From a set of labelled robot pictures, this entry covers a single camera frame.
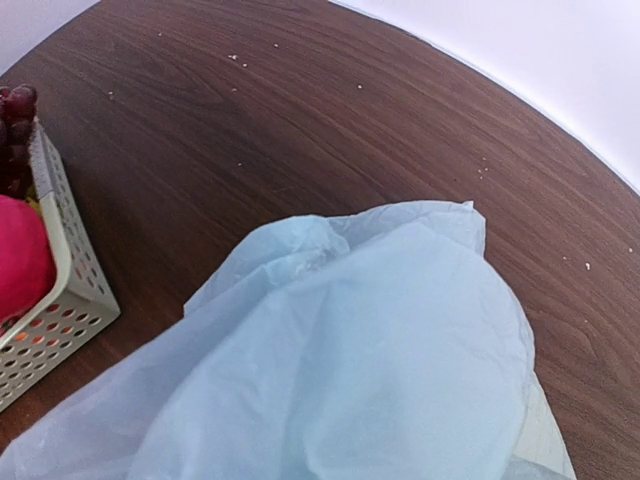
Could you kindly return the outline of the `light blue plastic bag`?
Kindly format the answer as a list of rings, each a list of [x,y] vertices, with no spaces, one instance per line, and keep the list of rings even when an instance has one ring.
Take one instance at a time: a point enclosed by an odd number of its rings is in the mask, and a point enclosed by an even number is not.
[[[5,479],[571,479],[471,202],[251,232],[173,327],[13,440]]]

